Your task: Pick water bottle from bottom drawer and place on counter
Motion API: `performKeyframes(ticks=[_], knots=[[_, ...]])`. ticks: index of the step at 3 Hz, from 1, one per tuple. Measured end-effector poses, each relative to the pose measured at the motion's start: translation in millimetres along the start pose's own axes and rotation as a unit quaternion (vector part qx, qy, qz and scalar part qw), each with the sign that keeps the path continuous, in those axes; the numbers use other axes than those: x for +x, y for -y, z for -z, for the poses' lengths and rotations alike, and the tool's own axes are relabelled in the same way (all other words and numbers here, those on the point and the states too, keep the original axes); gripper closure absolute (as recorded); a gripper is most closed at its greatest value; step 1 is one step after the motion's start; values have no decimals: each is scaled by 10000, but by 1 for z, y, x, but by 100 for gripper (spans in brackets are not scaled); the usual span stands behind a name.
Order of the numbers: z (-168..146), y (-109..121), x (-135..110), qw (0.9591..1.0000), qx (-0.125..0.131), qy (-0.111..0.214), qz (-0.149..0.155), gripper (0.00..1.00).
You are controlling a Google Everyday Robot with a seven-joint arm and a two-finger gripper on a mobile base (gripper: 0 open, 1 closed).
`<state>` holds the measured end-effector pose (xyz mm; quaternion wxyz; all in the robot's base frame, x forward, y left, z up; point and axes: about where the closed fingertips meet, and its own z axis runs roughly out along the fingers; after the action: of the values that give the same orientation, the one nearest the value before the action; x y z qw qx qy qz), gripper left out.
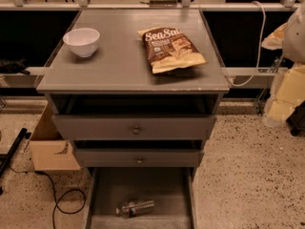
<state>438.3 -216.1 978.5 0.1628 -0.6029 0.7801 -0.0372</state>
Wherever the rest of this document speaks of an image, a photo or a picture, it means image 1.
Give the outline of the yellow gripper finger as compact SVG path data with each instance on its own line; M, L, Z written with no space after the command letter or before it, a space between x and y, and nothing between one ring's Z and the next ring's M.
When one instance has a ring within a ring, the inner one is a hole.
M267 50L280 50L282 48L282 41L284 37L284 31L287 24L284 23L276 28L270 35L268 35L263 41L261 46Z
M289 70L279 69L264 108L263 123L268 127L283 124L304 101L305 65L293 64Z

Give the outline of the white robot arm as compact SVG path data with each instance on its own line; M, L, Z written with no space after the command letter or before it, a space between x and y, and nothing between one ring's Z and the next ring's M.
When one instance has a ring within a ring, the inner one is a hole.
M263 123L274 127L285 122L305 101L305 6L301 5L266 37L262 47L281 49L283 57L294 63L289 70L278 71L265 105Z

